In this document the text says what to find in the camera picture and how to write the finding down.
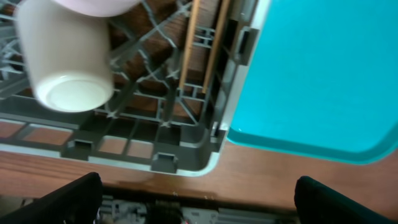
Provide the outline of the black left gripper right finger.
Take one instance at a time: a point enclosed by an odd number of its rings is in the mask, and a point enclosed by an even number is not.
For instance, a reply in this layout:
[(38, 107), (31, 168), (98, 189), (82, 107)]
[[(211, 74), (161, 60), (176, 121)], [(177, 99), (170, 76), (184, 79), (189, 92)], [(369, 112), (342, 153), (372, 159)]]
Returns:
[(302, 176), (297, 180), (294, 202), (302, 224), (393, 223), (387, 217), (368, 209), (309, 176)]

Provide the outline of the wooden chopstick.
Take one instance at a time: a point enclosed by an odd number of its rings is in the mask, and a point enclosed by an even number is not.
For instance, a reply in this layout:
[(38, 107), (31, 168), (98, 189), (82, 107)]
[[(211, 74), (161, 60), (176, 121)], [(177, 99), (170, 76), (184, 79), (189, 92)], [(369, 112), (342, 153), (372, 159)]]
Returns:
[(210, 82), (210, 78), (211, 78), (211, 75), (212, 75), (212, 71), (213, 71), (214, 66), (215, 66), (215, 60), (216, 60), (216, 56), (217, 56), (217, 53), (218, 53), (218, 48), (219, 48), (219, 45), (220, 45), (220, 42), (221, 42), (221, 38), (222, 38), (222, 35), (223, 35), (223, 27), (224, 27), (224, 24), (225, 24), (225, 21), (226, 21), (229, 4), (230, 4), (230, 0), (222, 0), (221, 1), (221, 7), (220, 7), (220, 10), (219, 10), (218, 20), (217, 20), (217, 23), (216, 23), (215, 35), (214, 35), (212, 48), (211, 48), (211, 51), (210, 51), (210, 55), (209, 55), (208, 63), (207, 63), (207, 67), (206, 67), (202, 93), (206, 93), (207, 92), (208, 85), (209, 85), (209, 82)]
[(188, 23), (187, 35), (185, 40), (183, 62), (180, 74), (179, 88), (184, 89), (185, 80), (187, 78), (188, 66), (192, 52), (192, 45), (195, 36), (195, 26), (197, 23), (198, 13), (200, 10), (200, 0), (192, 1), (192, 8), (190, 12), (190, 20)]

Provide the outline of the small pink saucer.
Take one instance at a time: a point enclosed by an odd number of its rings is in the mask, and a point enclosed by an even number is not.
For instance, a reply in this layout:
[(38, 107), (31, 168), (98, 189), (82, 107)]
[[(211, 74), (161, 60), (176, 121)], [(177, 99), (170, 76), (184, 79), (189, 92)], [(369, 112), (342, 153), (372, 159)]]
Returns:
[(141, 0), (53, 0), (71, 10), (94, 17), (118, 16), (138, 5)]

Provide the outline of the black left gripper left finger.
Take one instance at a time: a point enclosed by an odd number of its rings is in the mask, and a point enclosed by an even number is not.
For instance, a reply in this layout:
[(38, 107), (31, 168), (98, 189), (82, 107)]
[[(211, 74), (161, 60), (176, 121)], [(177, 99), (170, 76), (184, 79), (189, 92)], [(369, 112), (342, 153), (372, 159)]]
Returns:
[(94, 224), (103, 200), (100, 175), (90, 172), (1, 217), (1, 224)]

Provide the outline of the white cup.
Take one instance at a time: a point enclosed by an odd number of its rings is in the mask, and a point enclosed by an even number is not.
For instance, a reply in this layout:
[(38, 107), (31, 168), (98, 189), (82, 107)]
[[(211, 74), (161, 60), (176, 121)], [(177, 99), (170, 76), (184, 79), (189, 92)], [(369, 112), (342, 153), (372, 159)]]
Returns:
[(43, 106), (66, 113), (93, 110), (114, 93), (105, 19), (49, 0), (21, 1), (16, 29), (31, 89)]

